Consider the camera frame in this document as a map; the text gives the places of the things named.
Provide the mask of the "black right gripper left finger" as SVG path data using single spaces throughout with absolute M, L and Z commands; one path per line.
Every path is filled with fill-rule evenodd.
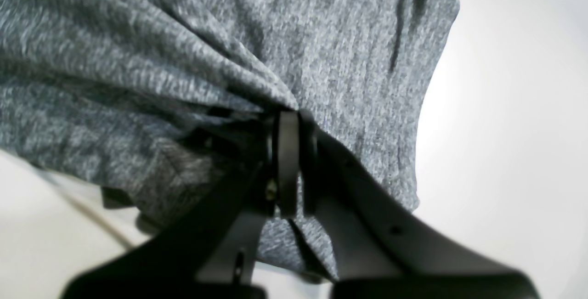
M 297 211 L 300 117 L 282 112 L 182 220 L 73 279 L 65 299 L 263 299 L 251 285 L 259 238 L 278 206 Z

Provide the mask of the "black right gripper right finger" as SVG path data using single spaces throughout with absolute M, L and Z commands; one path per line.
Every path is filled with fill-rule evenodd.
M 389 196 L 342 143 L 299 113 L 303 206 L 327 232 L 334 299 L 537 299 L 521 271 L 450 240 Z

